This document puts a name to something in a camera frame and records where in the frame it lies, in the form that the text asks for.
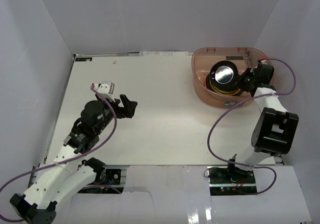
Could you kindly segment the yellow patterned plate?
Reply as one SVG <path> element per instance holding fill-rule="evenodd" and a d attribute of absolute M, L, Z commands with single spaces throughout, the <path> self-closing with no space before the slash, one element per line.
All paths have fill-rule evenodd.
<path fill-rule="evenodd" d="M 221 90 L 216 86 L 214 86 L 211 82 L 209 83 L 209 86 L 213 92 L 226 95 L 226 96 L 240 96 L 243 93 L 243 91 L 240 88 L 236 88 L 235 90 L 232 90 L 232 91 Z"/>

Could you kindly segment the red and teal plate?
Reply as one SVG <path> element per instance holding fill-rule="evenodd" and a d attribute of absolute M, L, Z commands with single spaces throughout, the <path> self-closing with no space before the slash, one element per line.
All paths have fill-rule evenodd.
<path fill-rule="evenodd" d="M 211 86 L 210 86 L 210 81 L 209 81 L 209 76 L 208 75 L 205 77 L 204 84 L 205 84 L 205 87 L 207 89 L 210 89 Z"/>

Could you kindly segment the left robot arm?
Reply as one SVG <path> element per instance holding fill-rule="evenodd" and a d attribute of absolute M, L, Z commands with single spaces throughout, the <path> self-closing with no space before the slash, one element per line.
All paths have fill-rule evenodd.
<path fill-rule="evenodd" d="M 138 103 L 120 95 L 104 101 L 98 95 L 87 102 L 74 122 L 59 153 L 48 168 L 24 193 L 14 194 L 10 204 L 28 224 L 51 224 L 58 206 L 91 183 L 105 180 L 106 164 L 85 155 L 99 142 L 99 136 L 112 120 L 132 118 Z"/>

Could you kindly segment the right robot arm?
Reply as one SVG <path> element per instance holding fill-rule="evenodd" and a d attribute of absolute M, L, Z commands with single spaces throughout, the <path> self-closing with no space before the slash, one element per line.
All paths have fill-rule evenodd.
<path fill-rule="evenodd" d="M 255 97 L 260 117 L 253 130 L 250 144 L 240 154 L 235 154 L 225 171 L 226 179 L 236 184 L 251 175 L 253 167 L 269 157 L 287 154 L 294 140 L 299 117 L 289 112 L 279 101 L 279 95 L 270 84 L 274 67 L 259 62 L 248 68 L 238 79 L 237 86 Z"/>

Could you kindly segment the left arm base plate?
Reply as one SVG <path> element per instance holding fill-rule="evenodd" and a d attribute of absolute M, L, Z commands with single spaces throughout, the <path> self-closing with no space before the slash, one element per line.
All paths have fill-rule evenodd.
<path fill-rule="evenodd" d="M 121 194 L 123 192 L 121 182 L 122 170 L 106 169 L 100 179 L 96 180 L 78 191 L 78 194 Z"/>

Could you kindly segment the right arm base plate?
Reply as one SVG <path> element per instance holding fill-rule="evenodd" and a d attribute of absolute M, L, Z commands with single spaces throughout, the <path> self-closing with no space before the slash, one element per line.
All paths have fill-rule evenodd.
<path fill-rule="evenodd" d="M 256 195 L 257 185 L 253 171 L 238 173 L 227 167 L 209 167 L 203 176 L 208 179 L 211 196 Z"/>

